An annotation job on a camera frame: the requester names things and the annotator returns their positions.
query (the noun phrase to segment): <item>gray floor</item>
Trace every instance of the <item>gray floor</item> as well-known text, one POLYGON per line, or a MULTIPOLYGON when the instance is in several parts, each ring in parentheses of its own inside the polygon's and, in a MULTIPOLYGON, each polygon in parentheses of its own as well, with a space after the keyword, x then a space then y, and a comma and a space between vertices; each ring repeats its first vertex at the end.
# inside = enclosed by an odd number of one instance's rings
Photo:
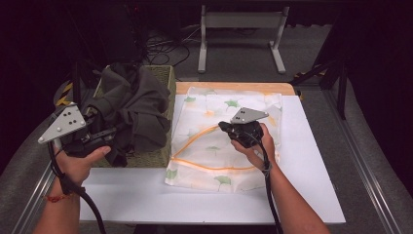
MULTIPOLYGON (((180 80, 235 81, 235 82, 287 82, 297 72, 307 71, 313 65, 319 48, 329 27, 296 27, 284 31, 280 45, 286 74, 279 75, 273 62, 267 42, 272 40, 271 31, 258 30, 252 35, 241 35, 234 30, 212 31, 208 34, 208 57, 206 73, 199 74, 199 42, 187 45, 191 54, 175 68, 180 80)), ((185 58, 187 52, 177 48, 169 53, 174 64, 185 58)), ((163 62, 160 56, 154 62, 163 62)), ((371 134, 354 96, 351 84, 346 99, 347 121, 337 120, 334 108, 327 97, 336 92, 321 91, 316 85, 317 78, 297 87, 303 94, 302 104, 319 146, 319 151, 327 167, 331 181, 342 206, 347 223, 329 225, 332 233, 392 233, 383 223, 378 208, 367 192, 366 182, 360 176, 355 163, 355 153, 340 126, 347 126, 354 137, 360 155, 371 169, 383 192, 394 221, 398 227, 393 233, 412 233, 413 201, 381 151, 371 134)), ((16 153, 5 173, 0 177, 0 233, 11 233, 19 219, 37 179, 47 165, 46 150, 36 143, 36 138, 46 128, 39 126, 16 153)), ((193 233, 185 226, 139 226, 141 233, 193 233)), ((106 223, 108 233, 133 233, 134 225, 106 223)), ((197 227, 197 233, 233 233, 228 227, 197 227)), ((259 227, 243 227, 247 233, 259 232, 259 227)), ((83 223, 82 233, 97 233, 95 223, 83 223)))

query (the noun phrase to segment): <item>cloth bag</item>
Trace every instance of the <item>cloth bag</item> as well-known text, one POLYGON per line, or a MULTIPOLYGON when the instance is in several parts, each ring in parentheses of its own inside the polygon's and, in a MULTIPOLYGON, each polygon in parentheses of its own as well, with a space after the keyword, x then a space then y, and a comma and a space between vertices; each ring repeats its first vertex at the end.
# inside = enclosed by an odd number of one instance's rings
POLYGON ((265 186, 264 176, 236 151, 217 126, 230 122, 241 107, 266 111, 265 123, 280 147, 282 95, 191 87, 172 137, 165 183, 219 192, 265 186))

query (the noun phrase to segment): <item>metal stand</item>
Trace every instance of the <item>metal stand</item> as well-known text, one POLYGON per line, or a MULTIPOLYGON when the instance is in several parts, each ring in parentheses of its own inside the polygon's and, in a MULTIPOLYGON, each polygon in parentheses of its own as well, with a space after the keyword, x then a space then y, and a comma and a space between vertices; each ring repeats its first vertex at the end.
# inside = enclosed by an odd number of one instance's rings
POLYGON ((232 12, 207 12, 206 6, 202 6, 201 11, 201 48, 198 72, 207 71, 207 28, 223 27, 246 27, 246 28, 276 28, 277 37, 270 41, 269 45, 273 53, 274 61, 280 74, 285 73, 282 57, 279 52, 279 44, 282 39, 282 32, 288 17, 289 7, 283 8, 282 12, 267 13, 232 13, 232 12))

